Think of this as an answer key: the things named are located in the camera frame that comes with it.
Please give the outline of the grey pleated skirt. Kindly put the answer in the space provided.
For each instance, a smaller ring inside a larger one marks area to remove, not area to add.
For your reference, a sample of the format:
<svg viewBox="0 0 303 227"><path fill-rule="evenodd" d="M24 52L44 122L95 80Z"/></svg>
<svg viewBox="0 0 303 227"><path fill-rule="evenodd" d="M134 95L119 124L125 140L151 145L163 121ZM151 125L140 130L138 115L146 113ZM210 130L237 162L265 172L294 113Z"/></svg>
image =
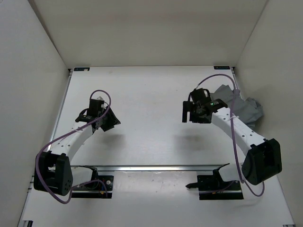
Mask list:
<svg viewBox="0 0 303 227"><path fill-rule="evenodd" d="M228 107L231 107L233 92L228 85L221 85L210 96L212 99L223 100ZM235 98L233 113L252 130L255 129L257 121L264 115L263 107L257 100L251 97L243 100L239 95Z"/></svg>

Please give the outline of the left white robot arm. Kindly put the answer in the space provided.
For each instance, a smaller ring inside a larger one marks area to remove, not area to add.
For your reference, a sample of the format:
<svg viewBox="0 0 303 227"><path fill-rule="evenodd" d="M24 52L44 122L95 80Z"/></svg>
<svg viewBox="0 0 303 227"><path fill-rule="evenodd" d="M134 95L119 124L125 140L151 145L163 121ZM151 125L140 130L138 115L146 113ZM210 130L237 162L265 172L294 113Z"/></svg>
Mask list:
<svg viewBox="0 0 303 227"><path fill-rule="evenodd" d="M37 154L34 188L59 200L60 196L71 194L77 186L97 187L100 184L97 169L88 165L72 167L71 160L98 129L108 131L120 123L108 106L83 110L70 132L54 139L54 146L49 151L42 150Z"/></svg>

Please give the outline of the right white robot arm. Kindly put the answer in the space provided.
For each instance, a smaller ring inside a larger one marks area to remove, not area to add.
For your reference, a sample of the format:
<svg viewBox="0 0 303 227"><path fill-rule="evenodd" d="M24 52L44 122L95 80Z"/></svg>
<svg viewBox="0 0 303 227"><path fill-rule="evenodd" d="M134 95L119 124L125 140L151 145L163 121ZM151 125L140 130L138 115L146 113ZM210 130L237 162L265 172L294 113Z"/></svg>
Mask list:
<svg viewBox="0 0 303 227"><path fill-rule="evenodd" d="M217 189L224 189L229 182L243 181L258 185L282 171L280 144L276 139L267 140L254 132L221 99L205 104L184 101L182 121L212 123L225 132L245 156L243 163L225 164L215 170L209 183Z"/></svg>

